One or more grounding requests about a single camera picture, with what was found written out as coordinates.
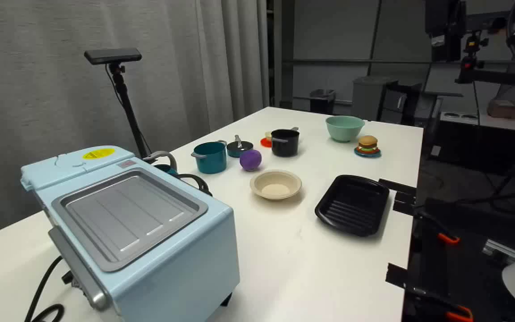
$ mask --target gray curtain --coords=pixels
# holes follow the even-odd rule
[[[152,149],[263,108],[265,0],[0,0],[0,229],[40,210],[20,167],[114,144],[136,152],[87,49],[137,47],[125,81]]]

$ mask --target table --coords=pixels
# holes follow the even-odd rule
[[[388,263],[407,265],[413,218],[392,210],[395,192],[372,237],[338,233],[313,210],[340,174],[416,186],[422,129],[367,122],[360,135],[376,136],[383,156],[365,159],[352,152],[355,142],[329,138],[325,118],[267,107],[172,151],[180,173],[202,177],[214,197],[235,213],[241,282],[229,306],[218,308],[210,321],[400,321],[404,291],[384,279]],[[294,126],[301,133],[297,156],[276,157],[259,144],[264,132]],[[230,157],[226,171],[199,173],[190,156],[194,146],[232,141],[235,134],[262,153],[262,169],[298,175],[302,191],[281,202],[253,195],[249,180],[255,173],[243,171]],[[49,228],[45,214],[38,212],[0,230],[0,321],[23,319],[43,273],[59,255],[47,236]],[[80,291],[62,283],[59,277],[67,270],[64,262],[55,269],[35,314],[59,302],[66,308],[64,322],[100,321]]]

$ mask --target power cord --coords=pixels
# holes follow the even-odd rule
[[[110,80],[110,84],[113,86],[114,95],[116,96],[116,98],[118,100],[118,103],[120,104],[120,106],[122,106],[124,108],[124,105],[122,104],[122,100],[120,99],[120,96],[118,96],[118,92],[116,91],[116,86],[114,85],[114,81],[113,81],[112,77],[110,77],[110,73],[109,73],[108,68],[106,67],[106,64],[105,64],[105,72],[106,72],[106,75],[108,76],[108,78]],[[141,131],[139,129],[139,133],[140,133],[140,136],[142,137],[142,139],[144,141],[144,144],[147,146],[148,153],[152,153],[152,150],[150,149],[150,146],[148,145],[147,139],[146,139],[146,137],[144,137],[143,131]]]
[[[46,318],[52,312],[57,312],[57,314],[55,315],[55,318],[51,320],[51,322],[59,322],[63,318],[63,315],[65,314],[65,306],[61,304],[53,304],[45,310],[41,311],[41,313],[37,314],[37,316],[35,316],[35,318],[32,319],[33,314],[35,313],[35,308],[37,307],[37,302],[39,302],[39,298],[41,297],[41,293],[43,292],[43,288],[45,287],[45,284],[47,284],[47,280],[49,279],[49,276],[51,276],[51,272],[53,271],[53,269],[55,269],[57,264],[59,264],[59,262],[62,259],[63,258],[61,256],[57,257],[57,259],[55,259],[55,261],[51,263],[51,265],[45,272],[45,275],[43,275],[43,279],[41,279],[39,287],[37,287],[37,291],[35,291],[35,296],[33,296],[31,306],[29,306],[29,310],[27,311],[25,322],[45,322],[43,318]]]

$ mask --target burger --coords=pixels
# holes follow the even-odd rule
[[[380,150],[376,147],[376,137],[366,135],[359,138],[359,145],[355,148],[355,153],[362,157],[380,157]]]

